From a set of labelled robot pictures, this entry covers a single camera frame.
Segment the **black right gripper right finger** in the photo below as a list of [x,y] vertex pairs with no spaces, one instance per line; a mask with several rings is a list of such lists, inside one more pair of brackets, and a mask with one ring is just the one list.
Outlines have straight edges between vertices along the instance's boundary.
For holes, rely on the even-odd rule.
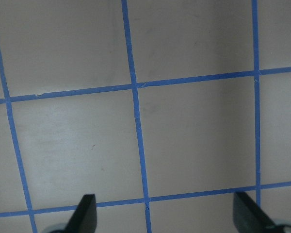
[[276,224],[245,192],[233,195],[233,223],[239,233],[276,232]]

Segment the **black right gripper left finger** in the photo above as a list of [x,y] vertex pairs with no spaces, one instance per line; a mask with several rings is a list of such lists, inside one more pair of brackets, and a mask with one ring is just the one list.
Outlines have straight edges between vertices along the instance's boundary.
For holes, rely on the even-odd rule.
[[95,194],[86,194],[64,228],[64,233],[94,233],[97,228]]

